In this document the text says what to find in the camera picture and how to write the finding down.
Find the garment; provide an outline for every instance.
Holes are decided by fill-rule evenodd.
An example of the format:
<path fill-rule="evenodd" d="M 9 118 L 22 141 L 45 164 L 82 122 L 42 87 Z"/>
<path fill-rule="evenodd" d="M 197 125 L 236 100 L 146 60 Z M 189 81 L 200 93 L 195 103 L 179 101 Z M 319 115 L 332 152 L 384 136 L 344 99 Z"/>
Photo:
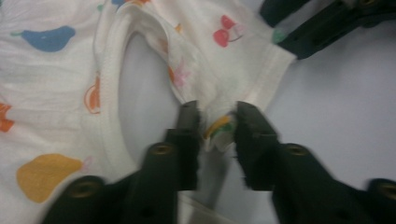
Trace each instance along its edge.
<path fill-rule="evenodd" d="M 199 101 L 210 147 L 232 141 L 235 101 L 265 108 L 292 60 L 234 0 L 5 0 L 0 8 L 1 223 L 39 222 L 79 176 L 112 182 L 137 169 L 118 118 L 132 34 L 168 63 L 164 85 L 177 99 Z"/>

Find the white fabric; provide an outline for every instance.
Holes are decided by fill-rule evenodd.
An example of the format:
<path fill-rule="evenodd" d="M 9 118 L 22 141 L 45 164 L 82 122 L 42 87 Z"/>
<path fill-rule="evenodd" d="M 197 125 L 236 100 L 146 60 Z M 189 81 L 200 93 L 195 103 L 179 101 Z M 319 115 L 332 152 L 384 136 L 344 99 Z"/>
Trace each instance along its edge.
<path fill-rule="evenodd" d="M 168 63 L 179 101 L 199 101 L 203 131 L 236 100 L 265 107 L 292 59 L 237 1 L 122 4 L 2 2 L 0 223 L 39 222 L 78 176 L 115 181 L 136 169 L 118 118 L 119 74 L 132 34 L 142 34 Z M 205 223 L 229 223 L 202 214 Z"/>

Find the orange fruit print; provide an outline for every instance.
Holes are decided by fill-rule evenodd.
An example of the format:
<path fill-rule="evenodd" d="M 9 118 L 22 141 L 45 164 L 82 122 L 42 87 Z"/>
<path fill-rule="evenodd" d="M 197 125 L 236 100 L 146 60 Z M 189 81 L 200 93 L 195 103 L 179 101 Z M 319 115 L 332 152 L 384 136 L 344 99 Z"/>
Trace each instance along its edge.
<path fill-rule="evenodd" d="M 4 133 L 8 132 L 14 125 L 13 120 L 6 119 L 6 114 L 10 108 L 10 105 L 0 104 L 0 131 Z"/>
<path fill-rule="evenodd" d="M 97 77 L 95 84 L 91 86 L 84 97 L 84 105 L 91 114 L 100 113 L 100 78 Z"/>

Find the blue pear print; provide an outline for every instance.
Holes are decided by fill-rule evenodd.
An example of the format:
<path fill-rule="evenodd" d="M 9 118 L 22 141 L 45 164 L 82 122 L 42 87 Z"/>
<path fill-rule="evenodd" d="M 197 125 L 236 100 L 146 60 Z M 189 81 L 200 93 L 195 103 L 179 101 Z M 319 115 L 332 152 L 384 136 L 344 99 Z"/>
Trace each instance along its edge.
<path fill-rule="evenodd" d="M 36 49 L 55 52 L 63 49 L 75 34 L 75 29 L 69 26 L 62 26 L 43 32 L 25 30 L 21 33 L 21 36 Z"/>
<path fill-rule="evenodd" d="M 122 4 L 125 3 L 125 0 L 111 0 L 111 3 L 113 5 L 117 5 L 118 6 L 117 8 L 119 8 L 120 6 L 122 6 Z"/>

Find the black clamp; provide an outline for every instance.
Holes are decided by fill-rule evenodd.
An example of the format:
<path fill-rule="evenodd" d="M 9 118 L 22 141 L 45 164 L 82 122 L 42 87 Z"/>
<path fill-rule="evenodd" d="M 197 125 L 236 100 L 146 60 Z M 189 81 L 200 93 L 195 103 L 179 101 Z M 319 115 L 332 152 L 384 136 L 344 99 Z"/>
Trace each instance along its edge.
<path fill-rule="evenodd" d="M 266 0 L 260 14 L 274 27 L 308 1 Z M 390 20 L 396 20 L 396 0 L 358 0 L 353 7 L 336 0 L 277 44 L 298 59 L 304 59 L 357 27 L 374 27 Z"/>
<path fill-rule="evenodd" d="M 253 105 L 238 102 L 234 136 L 246 184 L 271 190 L 281 224 L 390 224 L 396 221 L 396 182 L 375 179 L 353 189 L 326 171 L 310 150 L 280 144 L 276 131 Z"/>
<path fill-rule="evenodd" d="M 179 111 L 176 128 L 148 149 L 139 171 L 107 185 L 83 176 L 63 191 L 42 224 L 176 224 L 177 192 L 197 188 L 200 149 L 197 102 Z"/>

